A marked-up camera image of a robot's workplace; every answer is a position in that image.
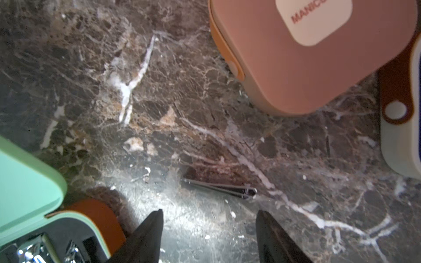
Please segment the mint green clipper case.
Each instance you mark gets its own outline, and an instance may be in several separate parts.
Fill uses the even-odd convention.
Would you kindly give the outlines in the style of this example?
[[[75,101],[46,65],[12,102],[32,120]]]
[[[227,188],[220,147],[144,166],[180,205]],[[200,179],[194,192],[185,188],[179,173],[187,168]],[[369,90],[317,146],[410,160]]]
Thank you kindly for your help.
[[[18,247],[46,233],[64,262],[74,241],[90,263],[104,263],[126,241],[113,211],[95,199],[63,207],[64,177],[9,140],[1,139],[1,262],[18,263]]]

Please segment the green large nail clipper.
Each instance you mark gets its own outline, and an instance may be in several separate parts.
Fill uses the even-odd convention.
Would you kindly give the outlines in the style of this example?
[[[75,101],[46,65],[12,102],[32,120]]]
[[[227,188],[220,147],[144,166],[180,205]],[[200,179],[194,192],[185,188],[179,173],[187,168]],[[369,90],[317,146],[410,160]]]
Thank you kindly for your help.
[[[23,244],[16,252],[19,263],[60,263],[60,258],[55,251],[48,235],[43,233]]]

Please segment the green medium nail clipper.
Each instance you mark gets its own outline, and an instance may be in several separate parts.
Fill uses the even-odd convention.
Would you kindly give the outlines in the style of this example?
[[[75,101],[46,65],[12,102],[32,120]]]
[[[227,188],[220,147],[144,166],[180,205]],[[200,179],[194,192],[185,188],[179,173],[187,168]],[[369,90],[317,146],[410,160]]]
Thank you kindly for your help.
[[[238,185],[227,185],[227,184],[215,184],[205,183],[193,179],[182,178],[181,181],[187,185],[202,188],[206,190],[213,190],[216,192],[224,193],[230,196],[234,196],[240,199],[253,198],[257,193],[257,189],[251,186],[238,186]]]

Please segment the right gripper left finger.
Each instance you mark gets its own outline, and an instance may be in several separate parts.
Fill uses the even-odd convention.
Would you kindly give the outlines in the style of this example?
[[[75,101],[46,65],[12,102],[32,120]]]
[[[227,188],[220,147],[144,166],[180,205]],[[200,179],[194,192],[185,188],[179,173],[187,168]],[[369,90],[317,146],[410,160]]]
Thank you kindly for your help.
[[[162,209],[150,213],[107,263],[158,263],[163,225]]]

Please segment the brown clipper case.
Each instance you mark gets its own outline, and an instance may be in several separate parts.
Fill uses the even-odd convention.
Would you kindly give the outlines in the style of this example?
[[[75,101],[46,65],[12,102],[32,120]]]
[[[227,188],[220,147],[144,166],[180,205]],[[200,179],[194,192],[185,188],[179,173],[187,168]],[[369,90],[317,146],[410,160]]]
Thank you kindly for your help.
[[[417,1],[209,1],[218,50],[271,115],[316,111],[399,55]]]

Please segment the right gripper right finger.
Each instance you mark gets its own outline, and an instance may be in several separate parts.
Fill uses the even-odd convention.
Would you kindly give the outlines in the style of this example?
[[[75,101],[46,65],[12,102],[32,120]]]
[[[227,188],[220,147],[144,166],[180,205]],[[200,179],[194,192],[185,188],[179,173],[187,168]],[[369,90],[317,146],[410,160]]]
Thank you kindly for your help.
[[[261,263],[312,263],[269,212],[258,211],[255,227]]]

